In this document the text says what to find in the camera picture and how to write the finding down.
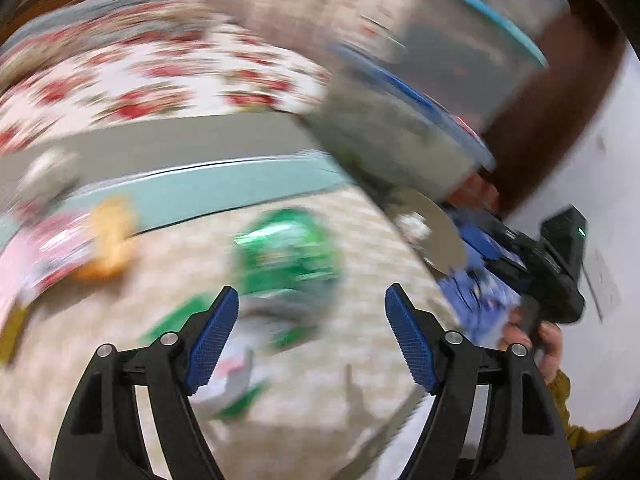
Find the person's right hand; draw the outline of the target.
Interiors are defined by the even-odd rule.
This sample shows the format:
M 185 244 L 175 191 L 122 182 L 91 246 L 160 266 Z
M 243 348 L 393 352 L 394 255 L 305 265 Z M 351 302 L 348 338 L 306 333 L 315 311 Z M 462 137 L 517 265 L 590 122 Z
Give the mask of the person's right hand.
M 523 312 L 519 307 L 509 311 L 506 324 L 503 325 L 501 337 L 498 340 L 498 349 L 506 351 L 512 344 L 521 344 L 529 352 L 535 349 L 541 351 L 538 359 L 538 370 L 544 382 L 550 385 L 560 369 L 563 355 L 563 334 L 559 326 L 554 323 L 542 321 L 537 330 L 535 340 L 521 330 Z

